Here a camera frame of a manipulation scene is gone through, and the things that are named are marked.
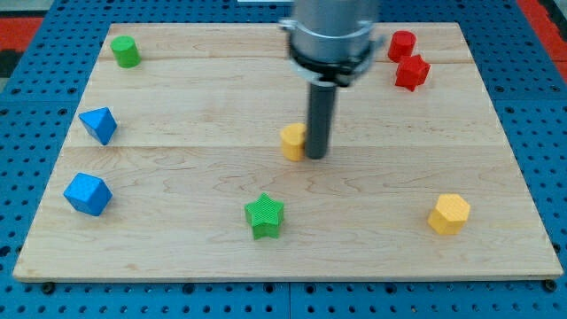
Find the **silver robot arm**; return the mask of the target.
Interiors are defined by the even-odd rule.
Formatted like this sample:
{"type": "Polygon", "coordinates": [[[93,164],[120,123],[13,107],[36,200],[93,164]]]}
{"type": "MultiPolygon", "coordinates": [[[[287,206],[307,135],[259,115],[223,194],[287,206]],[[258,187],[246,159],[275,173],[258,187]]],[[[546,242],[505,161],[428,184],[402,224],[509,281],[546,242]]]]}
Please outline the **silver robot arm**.
{"type": "Polygon", "coordinates": [[[295,0],[280,20],[291,68],[323,87],[348,87],[368,71],[383,40],[373,37],[378,0],[295,0]]]}

